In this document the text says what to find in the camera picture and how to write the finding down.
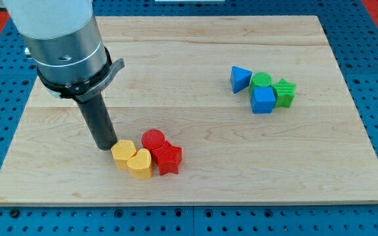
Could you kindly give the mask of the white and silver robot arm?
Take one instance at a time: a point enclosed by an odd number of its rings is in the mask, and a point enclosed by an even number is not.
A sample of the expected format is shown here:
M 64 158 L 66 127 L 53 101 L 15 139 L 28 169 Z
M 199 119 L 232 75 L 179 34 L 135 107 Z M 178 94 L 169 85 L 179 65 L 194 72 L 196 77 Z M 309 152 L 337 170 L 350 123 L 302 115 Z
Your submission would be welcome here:
M 42 83 L 61 98 L 98 96 L 124 68 L 112 61 L 91 0 L 4 0 Z

